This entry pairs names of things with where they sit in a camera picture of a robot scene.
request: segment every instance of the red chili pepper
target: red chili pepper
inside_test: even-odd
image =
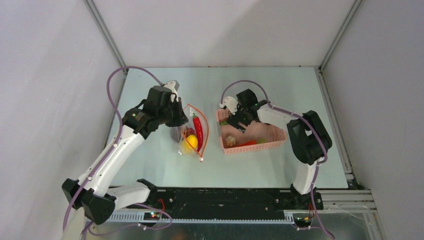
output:
[[[251,140],[251,141],[245,142],[243,144],[237,145],[235,147],[236,148],[237,147],[245,147],[245,146],[250,146],[250,145],[255,145],[255,144],[257,144],[256,140]]]
[[[197,151],[199,152],[203,145],[203,129],[200,123],[200,118],[193,114],[193,124],[197,136]]]

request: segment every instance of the white wall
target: white wall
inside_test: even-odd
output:
[[[422,239],[424,1],[364,1],[326,80],[388,239]]]
[[[354,0],[99,0],[126,64],[321,64]]]
[[[61,185],[104,146],[118,65],[83,1],[0,4],[0,239],[59,239]]]

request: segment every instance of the white table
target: white table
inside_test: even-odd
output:
[[[138,147],[118,171],[112,185],[129,185],[146,179],[161,187],[208,188],[289,188],[296,176],[297,162],[290,141],[279,148],[224,155],[220,144],[215,113],[226,86],[236,80],[253,80],[262,85],[276,106],[296,113],[316,111],[323,121],[333,147],[328,162],[319,169],[318,188],[347,188],[348,184],[336,146],[330,120],[312,67],[190,67],[148,68],[163,83],[177,80],[183,107],[190,103],[208,118],[209,141],[204,161],[177,154],[170,129],[160,126]],[[146,73],[130,69],[118,109],[123,115],[148,95],[156,82]],[[264,95],[258,87],[239,83],[226,95],[250,88],[259,100]],[[115,118],[109,139],[118,130]]]

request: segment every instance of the pink basket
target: pink basket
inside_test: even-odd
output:
[[[225,122],[230,116],[228,109],[219,109],[216,111],[216,120],[218,124]],[[242,133],[231,125],[219,125],[220,134],[219,143],[224,150],[225,154],[236,154],[243,152],[250,152],[262,149],[277,148],[281,146],[286,140],[287,133],[274,125],[266,125],[261,122],[252,122],[246,127],[246,131]],[[260,141],[265,139],[265,143],[259,143],[248,146],[229,147],[225,143],[227,136],[235,137],[235,145],[242,145],[252,140]]]

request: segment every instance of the yellow vegetable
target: yellow vegetable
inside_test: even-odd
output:
[[[188,136],[186,139],[183,139],[182,142],[179,144],[179,150],[184,155],[193,153],[195,149],[197,149],[197,147],[198,138],[193,134]]]

